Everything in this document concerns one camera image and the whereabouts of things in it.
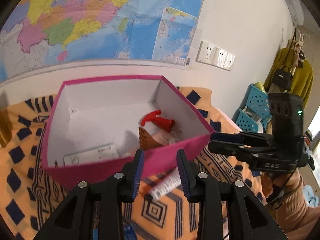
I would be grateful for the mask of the person's right hand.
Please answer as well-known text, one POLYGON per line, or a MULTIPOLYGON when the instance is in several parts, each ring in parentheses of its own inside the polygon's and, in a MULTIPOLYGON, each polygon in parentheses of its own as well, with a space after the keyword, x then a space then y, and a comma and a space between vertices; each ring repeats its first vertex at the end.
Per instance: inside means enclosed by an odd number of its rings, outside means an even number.
POLYGON ((291 193, 299 188, 302 180, 298 169, 291 174, 282 174, 276 178, 271 178, 268 173, 263 172, 261 175, 261 185, 267 203, 272 202, 279 196, 279 193, 274 193, 276 187, 283 191, 283 194, 291 193))

